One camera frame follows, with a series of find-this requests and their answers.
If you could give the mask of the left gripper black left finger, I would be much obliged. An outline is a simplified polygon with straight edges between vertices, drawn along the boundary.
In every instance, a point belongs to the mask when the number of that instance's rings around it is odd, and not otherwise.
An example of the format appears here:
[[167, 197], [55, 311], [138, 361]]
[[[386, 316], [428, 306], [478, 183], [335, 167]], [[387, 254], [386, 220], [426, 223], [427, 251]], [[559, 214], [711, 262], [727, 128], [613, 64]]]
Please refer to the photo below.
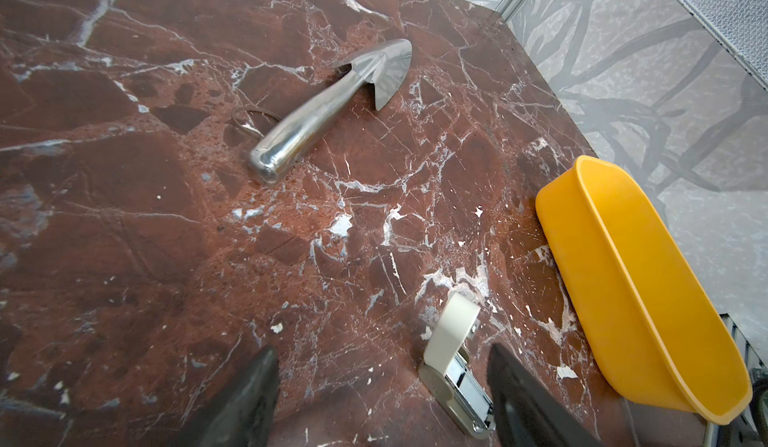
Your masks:
[[172, 446], [265, 446], [279, 397], [279, 360], [261, 349], [170, 439]]

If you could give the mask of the small beige stapler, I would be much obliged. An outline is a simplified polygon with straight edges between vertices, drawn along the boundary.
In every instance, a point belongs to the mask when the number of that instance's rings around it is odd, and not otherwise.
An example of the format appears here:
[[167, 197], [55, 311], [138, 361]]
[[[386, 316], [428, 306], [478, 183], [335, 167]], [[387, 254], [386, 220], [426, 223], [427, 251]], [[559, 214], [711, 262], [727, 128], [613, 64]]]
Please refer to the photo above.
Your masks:
[[465, 348], [479, 326], [479, 312], [465, 296], [451, 294], [427, 341], [418, 374], [465, 435], [486, 439], [495, 429], [493, 402], [472, 375]]

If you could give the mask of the yellow plastic tray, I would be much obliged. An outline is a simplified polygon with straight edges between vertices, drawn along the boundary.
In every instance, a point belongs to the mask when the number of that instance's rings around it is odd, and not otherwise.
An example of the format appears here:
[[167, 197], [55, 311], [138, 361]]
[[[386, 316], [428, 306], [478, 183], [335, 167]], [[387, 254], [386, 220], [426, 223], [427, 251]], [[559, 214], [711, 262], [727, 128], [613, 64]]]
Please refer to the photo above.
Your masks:
[[749, 405], [731, 333], [644, 191], [620, 167], [578, 157], [535, 208], [573, 308], [621, 396], [726, 425]]

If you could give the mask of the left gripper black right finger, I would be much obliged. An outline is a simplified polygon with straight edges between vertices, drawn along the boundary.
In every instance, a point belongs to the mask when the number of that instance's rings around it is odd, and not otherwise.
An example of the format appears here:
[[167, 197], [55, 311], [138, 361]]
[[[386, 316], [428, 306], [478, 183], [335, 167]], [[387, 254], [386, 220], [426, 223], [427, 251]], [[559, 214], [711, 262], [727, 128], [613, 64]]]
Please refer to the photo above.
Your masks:
[[491, 347], [487, 382], [503, 446], [600, 444], [502, 344]]

